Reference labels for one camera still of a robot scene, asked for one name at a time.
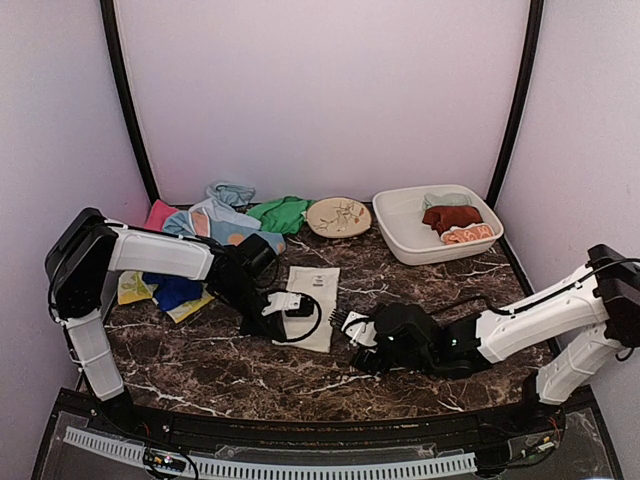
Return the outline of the cream white embroidered towel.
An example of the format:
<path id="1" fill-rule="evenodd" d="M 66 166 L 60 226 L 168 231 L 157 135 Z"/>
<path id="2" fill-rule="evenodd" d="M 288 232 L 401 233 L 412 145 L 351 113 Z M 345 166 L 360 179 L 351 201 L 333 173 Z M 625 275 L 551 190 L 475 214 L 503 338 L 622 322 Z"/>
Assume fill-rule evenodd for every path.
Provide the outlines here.
<path id="1" fill-rule="evenodd" d="M 318 328 L 306 339 L 282 343 L 274 341 L 275 345 L 294 346 L 319 353 L 329 353 L 331 348 L 332 327 L 329 317 L 337 304 L 337 293 L 340 269 L 311 268 L 291 266 L 286 289 L 288 291 L 305 293 L 314 298 L 321 307 L 321 321 Z"/>

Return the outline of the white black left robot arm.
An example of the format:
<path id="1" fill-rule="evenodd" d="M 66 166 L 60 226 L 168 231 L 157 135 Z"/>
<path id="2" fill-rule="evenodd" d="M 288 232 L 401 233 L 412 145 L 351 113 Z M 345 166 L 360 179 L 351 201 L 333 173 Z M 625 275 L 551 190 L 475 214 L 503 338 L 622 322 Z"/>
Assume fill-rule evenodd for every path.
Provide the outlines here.
<path id="1" fill-rule="evenodd" d="M 319 302 L 306 293 L 267 291 L 258 277 L 278 256 L 256 234 L 239 245 L 206 237 L 153 232 L 108 219 L 96 208 L 75 217 L 45 258 L 47 302 L 60 324 L 71 358 L 90 390 L 106 402 L 103 421 L 120 436 L 141 427 L 140 412 L 124 399 L 105 322 L 117 297 L 117 279 L 128 271 L 170 275 L 205 283 L 210 293 L 240 313 L 242 334 L 290 342 L 287 316 L 320 318 Z"/>

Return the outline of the orange bunny pattern towel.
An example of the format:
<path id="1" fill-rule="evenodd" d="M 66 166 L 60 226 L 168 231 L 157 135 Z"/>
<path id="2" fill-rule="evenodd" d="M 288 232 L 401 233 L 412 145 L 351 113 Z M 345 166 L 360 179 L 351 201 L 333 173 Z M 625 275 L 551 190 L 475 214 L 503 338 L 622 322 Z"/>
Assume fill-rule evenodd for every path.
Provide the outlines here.
<path id="1" fill-rule="evenodd" d="M 494 236 L 495 232 L 489 224 L 474 223 L 466 227 L 453 226 L 442 233 L 440 240 L 445 245 L 455 245 L 491 239 Z"/>

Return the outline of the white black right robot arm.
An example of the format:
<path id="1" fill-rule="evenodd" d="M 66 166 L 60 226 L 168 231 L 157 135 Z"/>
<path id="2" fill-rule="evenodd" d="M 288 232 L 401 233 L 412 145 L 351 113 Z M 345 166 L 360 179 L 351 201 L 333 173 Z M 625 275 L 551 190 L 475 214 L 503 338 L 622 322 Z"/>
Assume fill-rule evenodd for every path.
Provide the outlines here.
<path id="1" fill-rule="evenodd" d="M 608 360 L 639 348 L 639 261 L 599 244 L 570 276 L 509 306 L 440 326 L 417 304 L 382 305 L 368 314 L 336 310 L 330 325 L 357 349 L 352 365 L 370 375 L 398 366 L 427 376 L 465 379 L 513 354 L 569 331 L 577 336 L 533 374 L 533 395 L 510 424 L 534 432 L 549 405 L 564 403 Z"/>

